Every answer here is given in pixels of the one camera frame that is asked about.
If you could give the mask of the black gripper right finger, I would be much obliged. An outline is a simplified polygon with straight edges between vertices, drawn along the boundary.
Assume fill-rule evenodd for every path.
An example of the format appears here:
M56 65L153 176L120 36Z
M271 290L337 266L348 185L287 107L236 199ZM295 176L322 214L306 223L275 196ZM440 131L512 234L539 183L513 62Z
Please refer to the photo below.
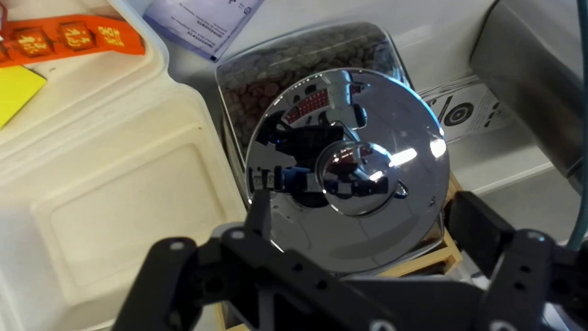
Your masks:
M588 330L585 249L574 253L541 231L515 231L471 192L455 196L446 225L490 278L477 331L558 331L545 323L548 304L565 313L574 331Z

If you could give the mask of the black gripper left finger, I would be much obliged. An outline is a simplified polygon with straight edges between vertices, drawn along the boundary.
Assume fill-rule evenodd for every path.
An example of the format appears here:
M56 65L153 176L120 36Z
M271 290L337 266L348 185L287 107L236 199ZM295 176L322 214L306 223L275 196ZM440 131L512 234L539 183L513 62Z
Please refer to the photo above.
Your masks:
M256 194L243 227L197 245L155 244L115 331L192 331L207 306L227 304L253 331L363 331L359 295L297 253L269 242L271 196Z

